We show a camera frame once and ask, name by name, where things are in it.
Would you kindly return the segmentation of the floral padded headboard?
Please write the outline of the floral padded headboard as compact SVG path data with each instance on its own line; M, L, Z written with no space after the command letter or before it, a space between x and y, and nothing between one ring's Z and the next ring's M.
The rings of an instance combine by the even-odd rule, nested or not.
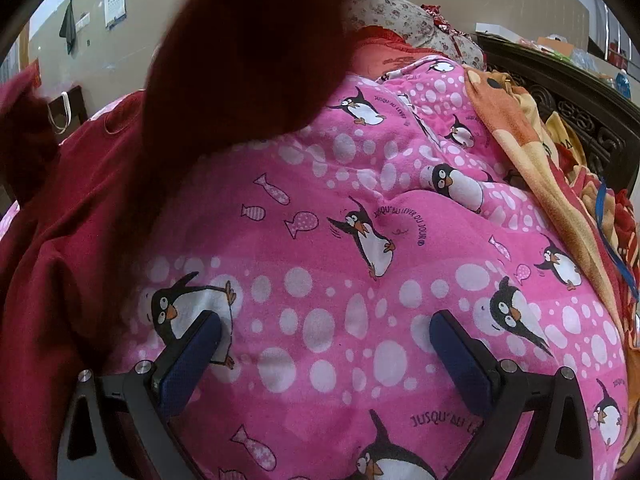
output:
M466 32L457 30L440 6L408 0L345 0L343 25L352 38L384 38L415 49L430 49L484 70L486 56Z

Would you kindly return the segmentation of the dark red fleece garment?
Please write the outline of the dark red fleece garment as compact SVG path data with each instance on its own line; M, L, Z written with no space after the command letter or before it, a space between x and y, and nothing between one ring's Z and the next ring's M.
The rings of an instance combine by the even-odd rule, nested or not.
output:
M148 80L58 142L33 70L1 89L1 474L51 479L78 373L112 352L134 263L202 157L308 126L349 60L343 0L186 0Z

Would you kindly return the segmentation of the dark cloth hanging on wall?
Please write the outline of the dark cloth hanging on wall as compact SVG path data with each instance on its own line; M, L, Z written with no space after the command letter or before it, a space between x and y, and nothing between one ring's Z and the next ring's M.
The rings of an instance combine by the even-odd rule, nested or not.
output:
M67 3L58 36L65 40L66 53L71 55L77 39L73 0Z

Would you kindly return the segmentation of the right red heart pillow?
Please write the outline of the right red heart pillow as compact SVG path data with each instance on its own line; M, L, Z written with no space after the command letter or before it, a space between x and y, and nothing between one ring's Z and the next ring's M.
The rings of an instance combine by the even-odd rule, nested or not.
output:
M347 40L350 47L349 73L372 80L434 54L431 49L411 47L396 32L376 25L349 32Z

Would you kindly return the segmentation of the dark carved wooden cabinet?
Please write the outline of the dark carved wooden cabinet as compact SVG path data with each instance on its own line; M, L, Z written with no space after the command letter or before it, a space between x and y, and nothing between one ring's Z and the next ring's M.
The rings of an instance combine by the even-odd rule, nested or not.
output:
M475 35L487 67L509 74L535 99L540 117L555 112L573 128L587 166L614 191L638 188L639 107L569 62L498 36Z

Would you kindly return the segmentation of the orange cartoon blanket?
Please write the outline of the orange cartoon blanket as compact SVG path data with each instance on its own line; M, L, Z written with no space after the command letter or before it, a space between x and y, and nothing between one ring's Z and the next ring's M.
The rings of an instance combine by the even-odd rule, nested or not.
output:
M551 220L620 330L623 346L639 354L639 240L634 207L623 192L578 164L553 142L534 98L506 73L465 65L466 95Z

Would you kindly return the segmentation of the dark wooden side table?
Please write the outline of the dark wooden side table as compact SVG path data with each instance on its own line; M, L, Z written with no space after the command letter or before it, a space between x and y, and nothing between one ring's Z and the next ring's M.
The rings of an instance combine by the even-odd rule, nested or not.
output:
M86 103L79 84L63 91L48 103L49 122L53 131L62 141L75 132L88 119Z

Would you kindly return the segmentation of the pink penguin print quilt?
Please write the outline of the pink penguin print quilt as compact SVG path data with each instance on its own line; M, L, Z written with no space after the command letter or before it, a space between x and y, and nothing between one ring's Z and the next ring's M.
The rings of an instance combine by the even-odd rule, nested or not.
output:
M575 374L612 478L620 334L466 76L434 55L350 75L307 127L180 174L147 228L122 198L143 93L72 133L2 229L1 433L26 472L54 477L83 367L154 359L209 310L220 346L175 422L207 478L442 478L482 423L431 342L446 309L497 358Z

